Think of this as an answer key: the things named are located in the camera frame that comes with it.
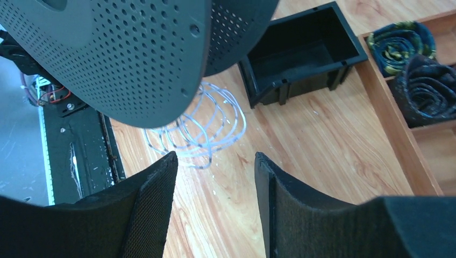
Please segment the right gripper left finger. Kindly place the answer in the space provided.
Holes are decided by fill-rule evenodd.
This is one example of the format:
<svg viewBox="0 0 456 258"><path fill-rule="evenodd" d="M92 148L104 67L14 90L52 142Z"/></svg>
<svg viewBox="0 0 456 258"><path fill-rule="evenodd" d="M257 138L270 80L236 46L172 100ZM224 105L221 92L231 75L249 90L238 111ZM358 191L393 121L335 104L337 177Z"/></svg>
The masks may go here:
<svg viewBox="0 0 456 258"><path fill-rule="evenodd" d="M1 257L162 257L178 158L73 204L36 206L1 198Z"/></svg>

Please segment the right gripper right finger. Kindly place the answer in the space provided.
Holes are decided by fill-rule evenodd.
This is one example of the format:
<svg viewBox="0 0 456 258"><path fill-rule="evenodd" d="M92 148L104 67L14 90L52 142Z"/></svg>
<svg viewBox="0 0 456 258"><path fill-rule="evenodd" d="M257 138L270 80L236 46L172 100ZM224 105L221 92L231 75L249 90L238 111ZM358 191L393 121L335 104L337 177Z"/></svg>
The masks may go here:
<svg viewBox="0 0 456 258"><path fill-rule="evenodd" d="M355 205L258 152L255 187L267 257L455 257L455 198L379 196Z"/></svg>

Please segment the black cable spool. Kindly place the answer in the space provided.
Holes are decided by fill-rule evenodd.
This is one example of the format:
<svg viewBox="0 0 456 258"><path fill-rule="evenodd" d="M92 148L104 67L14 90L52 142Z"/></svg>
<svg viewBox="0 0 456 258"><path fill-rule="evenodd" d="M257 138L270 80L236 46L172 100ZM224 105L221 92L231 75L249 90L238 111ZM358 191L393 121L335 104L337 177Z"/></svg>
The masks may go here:
<svg viewBox="0 0 456 258"><path fill-rule="evenodd" d="M278 1L1 1L1 56L138 128L176 120L239 62Z"/></svg>

